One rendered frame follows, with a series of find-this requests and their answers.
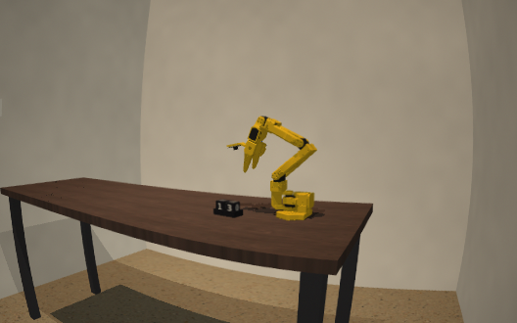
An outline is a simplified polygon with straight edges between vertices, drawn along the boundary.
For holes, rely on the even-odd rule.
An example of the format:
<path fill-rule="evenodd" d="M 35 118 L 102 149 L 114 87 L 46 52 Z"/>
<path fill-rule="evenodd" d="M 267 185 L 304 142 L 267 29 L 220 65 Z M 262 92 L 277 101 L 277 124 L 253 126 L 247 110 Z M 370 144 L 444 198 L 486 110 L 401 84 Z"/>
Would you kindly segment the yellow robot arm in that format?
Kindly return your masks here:
<path fill-rule="evenodd" d="M 293 195 L 293 191 L 287 190 L 286 177 L 314 154 L 317 149 L 313 144 L 309 144 L 306 138 L 281 126 L 281 122 L 274 120 L 267 116 L 258 117 L 257 122 L 250 130 L 248 139 L 258 143 L 264 140 L 267 132 L 269 132 L 300 149 L 271 174 L 273 179 L 270 181 L 271 206 L 275 209 L 283 209 L 283 211 L 276 211 L 276 217 L 286 220 L 305 220 L 312 215 L 312 208 L 307 209 L 307 197 L 310 192 L 294 192 Z M 286 195 L 283 197 L 284 205 L 282 204 L 282 195 Z"/>

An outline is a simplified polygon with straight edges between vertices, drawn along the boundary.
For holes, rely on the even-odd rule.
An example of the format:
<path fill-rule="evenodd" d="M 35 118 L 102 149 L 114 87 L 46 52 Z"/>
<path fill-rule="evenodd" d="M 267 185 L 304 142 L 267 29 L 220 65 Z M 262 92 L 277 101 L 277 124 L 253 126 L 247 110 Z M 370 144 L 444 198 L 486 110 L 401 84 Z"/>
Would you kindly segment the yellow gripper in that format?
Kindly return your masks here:
<path fill-rule="evenodd" d="M 236 143 L 236 144 L 232 144 L 232 145 L 227 145 L 227 147 L 233 148 L 234 150 L 238 150 L 238 145 L 245 147 L 244 172 L 247 172 L 252 159 L 253 159 L 252 168 L 255 169 L 259 162 L 259 157 L 261 157 L 266 150 L 266 148 L 265 148 L 266 144 L 263 142 L 256 143 L 256 142 L 248 139 L 246 144 L 245 143 Z"/>

